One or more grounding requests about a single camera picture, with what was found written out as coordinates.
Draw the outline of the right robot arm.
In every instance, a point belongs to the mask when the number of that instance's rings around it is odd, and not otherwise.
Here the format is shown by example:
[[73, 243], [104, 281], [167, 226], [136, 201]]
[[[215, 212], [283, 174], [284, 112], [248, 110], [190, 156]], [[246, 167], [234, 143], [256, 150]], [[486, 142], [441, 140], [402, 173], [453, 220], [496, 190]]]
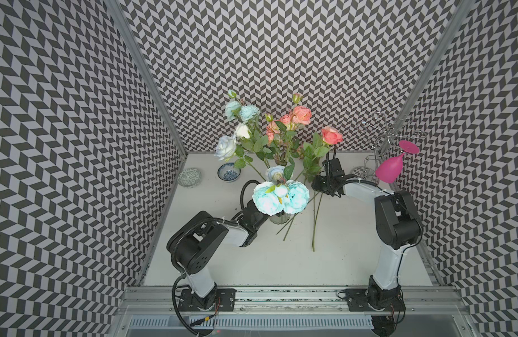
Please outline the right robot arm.
[[345, 174], [337, 158], [326, 159], [324, 173], [312, 181], [312, 189], [325, 195], [354, 197], [374, 205], [376, 232], [382, 242], [378, 264], [366, 289], [346, 289], [343, 299], [354, 312], [403, 312], [406, 310], [399, 283], [404, 255], [416, 247], [423, 226], [412, 196], [393, 192], [373, 181]]

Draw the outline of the light pink rose stem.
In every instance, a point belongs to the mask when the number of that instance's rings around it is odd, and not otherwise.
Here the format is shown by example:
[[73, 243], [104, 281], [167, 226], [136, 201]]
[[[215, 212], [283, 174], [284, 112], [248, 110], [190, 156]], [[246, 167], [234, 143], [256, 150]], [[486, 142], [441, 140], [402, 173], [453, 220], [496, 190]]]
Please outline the light pink rose stem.
[[322, 205], [323, 194], [317, 193], [315, 199], [313, 200], [313, 228], [312, 228], [312, 242], [311, 249], [312, 252], [315, 252], [316, 247], [316, 232], [317, 232], [317, 222], [319, 218], [319, 211]]

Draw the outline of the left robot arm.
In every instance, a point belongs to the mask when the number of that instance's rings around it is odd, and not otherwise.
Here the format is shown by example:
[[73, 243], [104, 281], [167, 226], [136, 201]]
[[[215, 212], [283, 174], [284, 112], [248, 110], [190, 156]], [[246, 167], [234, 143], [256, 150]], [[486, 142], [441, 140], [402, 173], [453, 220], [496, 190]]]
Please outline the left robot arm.
[[269, 217], [252, 201], [230, 220], [200, 211], [170, 238], [166, 249], [171, 255], [171, 264], [185, 277], [192, 295], [203, 306], [214, 301], [217, 284], [207, 265], [220, 245], [249, 246]]

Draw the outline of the clear glass vase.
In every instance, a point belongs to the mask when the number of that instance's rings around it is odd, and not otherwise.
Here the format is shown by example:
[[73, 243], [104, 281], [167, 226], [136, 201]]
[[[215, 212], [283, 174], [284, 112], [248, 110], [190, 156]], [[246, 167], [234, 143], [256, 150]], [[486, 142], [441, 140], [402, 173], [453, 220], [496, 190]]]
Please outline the clear glass vase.
[[270, 216], [270, 221], [276, 225], [284, 225], [285, 223], [288, 223], [291, 219], [291, 214], [285, 213], [284, 211]]

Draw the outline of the pink peony flower stem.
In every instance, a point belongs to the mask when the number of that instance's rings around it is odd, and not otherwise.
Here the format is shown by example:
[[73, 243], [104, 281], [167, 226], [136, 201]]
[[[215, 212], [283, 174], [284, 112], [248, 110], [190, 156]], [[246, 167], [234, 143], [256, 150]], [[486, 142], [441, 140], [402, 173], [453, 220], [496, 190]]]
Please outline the pink peony flower stem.
[[[315, 192], [315, 194], [313, 195], [313, 197], [309, 201], [309, 203], [312, 203], [312, 218], [313, 218], [313, 200], [315, 199], [316, 195], [317, 195], [317, 192]], [[277, 233], [277, 234], [280, 234], [282, 231], [284, 231], [284, 237], [283, 237], [283, 241], [284, 242], [287, 240], [288, 234], [289, 234], [289, 232], [291, 230], [292, 225], [295, 222], [295, 219], [296, 219], [296, 215], [291, 216], [290, 221], [287, 224], [283, 225], [283, 227]]]

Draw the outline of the coral pink rose stem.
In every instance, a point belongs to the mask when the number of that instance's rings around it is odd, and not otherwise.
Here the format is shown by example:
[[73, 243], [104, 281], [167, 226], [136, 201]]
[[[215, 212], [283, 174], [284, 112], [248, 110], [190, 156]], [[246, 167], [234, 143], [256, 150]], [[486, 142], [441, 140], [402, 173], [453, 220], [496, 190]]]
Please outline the coral pink rose stem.
[[325, 126], [313, 135], [312, 143], [304, 143], [301, 157], [303, 159], [303, 176], [311, 183], [322, 171], [322, 158], [329, 154], [343, 140], [343, 135], [337, 129]]

